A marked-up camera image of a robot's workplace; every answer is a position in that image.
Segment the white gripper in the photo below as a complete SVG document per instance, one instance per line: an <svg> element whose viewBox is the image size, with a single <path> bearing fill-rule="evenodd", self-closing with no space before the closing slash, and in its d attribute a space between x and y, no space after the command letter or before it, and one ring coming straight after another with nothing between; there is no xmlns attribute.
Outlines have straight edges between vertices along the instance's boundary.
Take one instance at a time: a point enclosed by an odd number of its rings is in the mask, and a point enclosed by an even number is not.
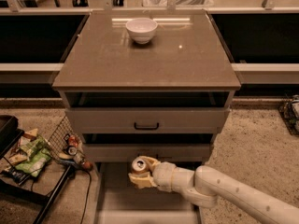
<svg viewBox="0 0 299 224"><path fill-rule="evenodd" d="M170 162L159 162L158 160L148 157L139 156L143 158L149 165L149 171L153 171L144 174L129 173L130 181L138 188L156 188L160 191L171 192L172 191L172 174L176 168L176 165Z"/></svg>

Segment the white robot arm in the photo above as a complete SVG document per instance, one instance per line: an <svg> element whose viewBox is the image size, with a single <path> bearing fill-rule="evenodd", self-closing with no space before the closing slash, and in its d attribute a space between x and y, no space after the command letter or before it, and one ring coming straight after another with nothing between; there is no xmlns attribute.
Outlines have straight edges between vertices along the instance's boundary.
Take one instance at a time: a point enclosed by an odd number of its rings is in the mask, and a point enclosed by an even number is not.
<svg viewBox="0 0 299 224"><path fill-rule="evenodd" d="M214 207L222 197L262 224L299 224L298 208L205 165L192 171L167 161L139 156L132 161L128 176L139 189L176 192L202 208Z"/></svg>

